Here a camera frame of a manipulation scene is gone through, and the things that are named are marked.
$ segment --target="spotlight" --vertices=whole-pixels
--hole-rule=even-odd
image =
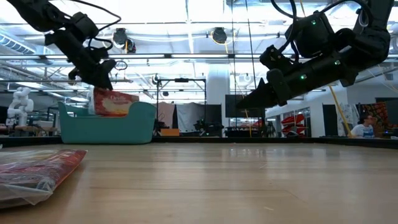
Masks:
[[[213,40],[218,44],[225,44],[227,36],[222,27],[216,27],[213,31]]]
[[[137,51],[134,41],[129,39],[125,28],[117,28],[113,33],[113,44],[119,49],[124,49],[126,54],[135,54]]]
[[[156,73],[155,76],[152,77],[152,84],[157,85],[158,81],[159,81],[159,78]]]
[[[244,81],[246,82],[250,82],[251,78],[249,76],[249,74],[247,73],[246,76],[244,77]]]

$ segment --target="white column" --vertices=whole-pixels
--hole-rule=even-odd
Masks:
[[[229,122],[225,117],[225,95],[229,94],[229,64],[211,64],[206,78],[207,103],[221,105],[223,126],[228,127]]]

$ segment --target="white humanoid robot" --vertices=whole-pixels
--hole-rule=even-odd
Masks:
[[[13,126],[15,124],[16,115],[19,117],[19,126],[26,126],[27,113],[33,111],[33,100],[29,99],[28,94],[30,93],[30,88],[19,87],[14,93],[14,99],[8,107],[7,110],[7,126]]]

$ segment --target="plastic bag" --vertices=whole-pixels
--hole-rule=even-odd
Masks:
[[[47,200],[85,155],[82,150],[0,152],[0,208]]]
[[[97,115],[125,116],[129,113],[130,106],[137,101],[139,101],[138,96],[101,88],[94,89],[94,108]]]

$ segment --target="teal plastic bin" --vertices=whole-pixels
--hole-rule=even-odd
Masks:
[[[121,118],[89,115],[87,109],[58,102],[61,137],[65,144],[145,144],[152,141],[156,107],[144,102],[130,106]]]

